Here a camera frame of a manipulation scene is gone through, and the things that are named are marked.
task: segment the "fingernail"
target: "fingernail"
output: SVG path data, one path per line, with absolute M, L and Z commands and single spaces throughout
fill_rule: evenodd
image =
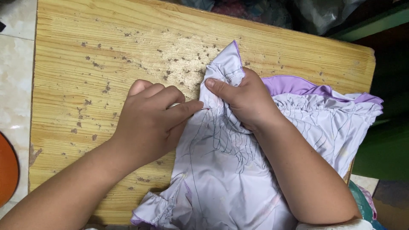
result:
M 213 80 L 213 79 L 207 79 L 207 80 L 206 80 L 206 85 L 207 85 L 208 87 L 210 87 L 210 88 L 212 88 L 215 83 L 216 83 L 216 81 Z

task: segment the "wooden table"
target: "wooden table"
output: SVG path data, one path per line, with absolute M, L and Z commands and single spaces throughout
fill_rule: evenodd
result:
M 39 0 L 30 189 L 110 138 L 134 80 L 197 98 L 205 65 L 234 39 L 243 64 L 261 77 L 293 74 L 340 93 L 369 91 L 370 48 L 156 0 Z M 93 222 L 129 224 L 149 189 L 169 185 L 174 157 L 118 183 Z

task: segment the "orange object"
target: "orange object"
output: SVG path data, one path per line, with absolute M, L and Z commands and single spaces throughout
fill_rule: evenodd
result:
M 16 156 L 0 133 L 0 207 L 13 195 L 18 182 L 18 164 Z

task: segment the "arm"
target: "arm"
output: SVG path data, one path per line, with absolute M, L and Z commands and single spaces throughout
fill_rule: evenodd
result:
M 176 147 L 187 119 L 203 106 L 174 86 L 137 80 L 115 134 L 47 180 L 0 220 L 0 230 L 78 230 L 121 179 Z
M 206 86 L 254 132 L 294 216 L 303 223 L 327 225 L 361 218 L 342 178 L 281 114 L 260 77 L 243 69 L 246 77 L 238 87 L 214 79 Z

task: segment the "left hand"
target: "left hand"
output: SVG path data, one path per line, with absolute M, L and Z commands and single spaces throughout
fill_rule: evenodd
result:
M 173 103 L 181 104 L 167 109 Z M 174 149 L 188 118 L 202 107 L 201 101 L 185 102 L 185 96 L 175 86 L 136 80 L 109 140 L 121 170 L 131 173 Z

